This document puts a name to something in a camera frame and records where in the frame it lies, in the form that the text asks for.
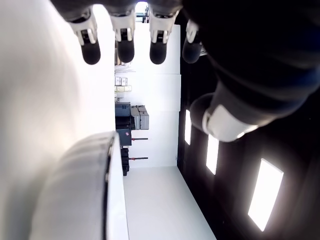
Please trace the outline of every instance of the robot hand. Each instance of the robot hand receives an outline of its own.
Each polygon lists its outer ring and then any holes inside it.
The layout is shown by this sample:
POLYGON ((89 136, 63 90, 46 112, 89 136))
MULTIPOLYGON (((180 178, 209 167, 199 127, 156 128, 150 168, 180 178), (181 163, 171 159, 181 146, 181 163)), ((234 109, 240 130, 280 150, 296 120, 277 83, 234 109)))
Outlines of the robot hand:
MULTIPOLYGON (((134 32, 136 0, 52 0, 60 15, 67 21, 79 39, 83 59, 90 65, 100 60, 97 22, 92 11, 93 4, 103 4, 110 14, 118 56, 124 63, 131 62, 135 55, 134 32)), ((150 0, 150 59, 161 64, 166 59, 167 42, 182 8, 182 0, 150 0)))
MULTIPOLYGON (((52 0, 78 36, 84 60, 100 59, 93 4, 103 4, 110 14, 121 61, 135 55, 136 0, 52 0)), ((179 11, 190 17, 182 56, 194 63, 202 45, 216 69, 213 94, 196 100, 190 108, 192 124, 220 141, 231 142, 245 133, 296 111, 320 84, 318 14, 303 2, 286 5, 249 0, 149 0, 150 59, 161 64, 179 11)))

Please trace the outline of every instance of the wall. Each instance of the wall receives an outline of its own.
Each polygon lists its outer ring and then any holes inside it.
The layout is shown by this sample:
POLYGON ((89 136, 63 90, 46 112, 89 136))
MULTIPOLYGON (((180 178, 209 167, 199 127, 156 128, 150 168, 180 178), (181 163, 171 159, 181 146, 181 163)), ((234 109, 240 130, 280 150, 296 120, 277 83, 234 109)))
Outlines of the wall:
POLYGON ((2 240, 28 239, 42 184, 67 148, 87 135, 115 128, 114 33, 107 12, 99 8, 94 11, 101 60, 89 66, 70 26, 48 0, 2 3, 2 240))
POLYGON ((129 72, 116 73, 128 78, 132 92, 121 102, 145 105, 149 114, 149 130, 132 131, 137 140, 129 147, 129 157, 148 157, 130 161, 131 168, 177 165, 178 126, 181 98, 180 26, 174 25, 167 43, 167 56, 161 65, 149 57, 149 24, 137 23, 134 33, 135 55, 129 72))
POLYGON ((124 177, 130 240, 215 240, 177 167, 135 168, 124 177))

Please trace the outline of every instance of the robotic finger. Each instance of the robotic finger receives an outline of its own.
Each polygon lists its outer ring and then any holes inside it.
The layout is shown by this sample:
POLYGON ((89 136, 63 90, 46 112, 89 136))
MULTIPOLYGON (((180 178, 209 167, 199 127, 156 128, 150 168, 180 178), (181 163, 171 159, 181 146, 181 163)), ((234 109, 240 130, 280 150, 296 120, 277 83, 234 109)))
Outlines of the robotic finger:
POLYGON ((150 59, 154 64, 162 64, 166 59, 167 42, 181 8, 179 0, 149 1, 150 59))
POLYGON ((89 65, 96 64, 101 57, 97 21, 92 8, 88 7, 81 17, 69 21, 81 45, 83 59, 89 65))
POLYGON ((81 45, 84 61, 89 65, 99 62, 101 53, 97 21, 91 1, 51 1, 60 15, 70 24, 81 45))
POLYGON ((134 59, 134 33, 136 23, 135 0, 108 0, 104 4, 110 14, 110 19, 118 43, 118 56, 124 63, 134 59))
POLYGON ((182 57, 188 64, 194 64, 200 57, 202 42, 198 25, 189 20, 186 25, 186 37, 182 49, 182 57))

